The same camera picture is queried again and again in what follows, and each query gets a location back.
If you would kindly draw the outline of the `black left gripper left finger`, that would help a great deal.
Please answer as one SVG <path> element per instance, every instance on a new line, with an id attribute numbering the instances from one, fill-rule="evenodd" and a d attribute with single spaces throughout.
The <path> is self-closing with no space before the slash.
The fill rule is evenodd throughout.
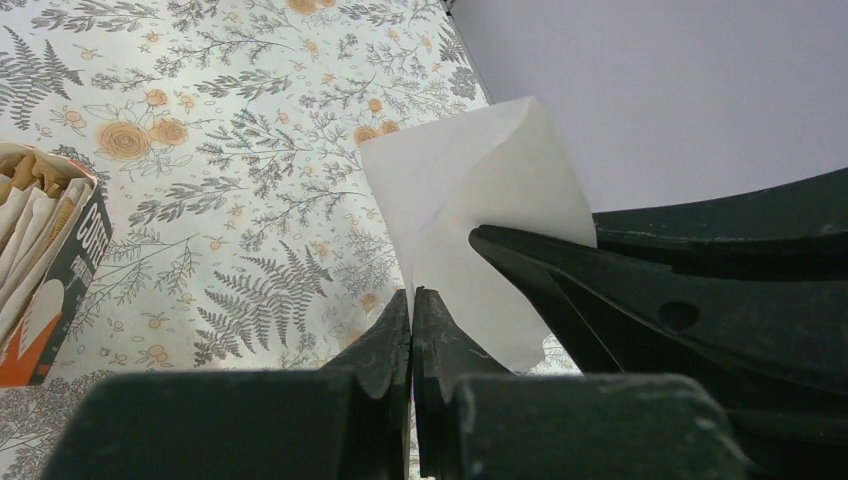
<path id="1" fill-rule="evenodd" d="M 144 373 L 86 396 L 46 479 L 405 479 L 410 325 L 396 292 L 315 370 Z"/>

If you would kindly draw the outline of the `orange coffee filter box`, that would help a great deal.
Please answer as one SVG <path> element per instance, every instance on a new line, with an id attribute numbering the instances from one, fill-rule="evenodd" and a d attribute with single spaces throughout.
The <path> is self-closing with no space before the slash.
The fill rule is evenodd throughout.
<path id="1" fill-rule="evenodd" d="M 2 144 L 2 388 L 45 380 L 112 233 L 102 183 L 77 159 Z"/>

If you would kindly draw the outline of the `white paper coffee filter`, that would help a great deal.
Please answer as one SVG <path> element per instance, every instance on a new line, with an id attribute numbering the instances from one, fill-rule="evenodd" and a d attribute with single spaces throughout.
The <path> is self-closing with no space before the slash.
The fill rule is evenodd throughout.
<path id="1" fill-rule="evenodd" d="M 553 117 L 532 97 L 382 135 L 360 154 L 408 295 L 435 290 L 492 358 L 525 372 L 548 327 L 470 245 L 481 225 L 593 247 L 588 202 Z"/>

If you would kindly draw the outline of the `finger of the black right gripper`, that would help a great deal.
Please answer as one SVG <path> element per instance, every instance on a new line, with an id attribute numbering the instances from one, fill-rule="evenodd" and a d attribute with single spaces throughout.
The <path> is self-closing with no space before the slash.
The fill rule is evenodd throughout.
<path id="1" fill-rule="evenodd" d="M 686 376 L 754 478 L 845 478 L 846 171 L 593 220 L 593 247 L 492 225 L 469 243 L 582 372 Z"/>

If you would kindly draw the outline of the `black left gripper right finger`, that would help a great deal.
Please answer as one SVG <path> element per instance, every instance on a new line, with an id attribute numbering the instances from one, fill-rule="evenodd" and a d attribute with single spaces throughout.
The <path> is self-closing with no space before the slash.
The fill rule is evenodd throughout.
<path id="1" fill-rule="evenodd" d="M 421 474 L 433 479 L 744 479 L 730 423 L 673 374 L 519 376 L 419 288 L 412 319 Z"/>

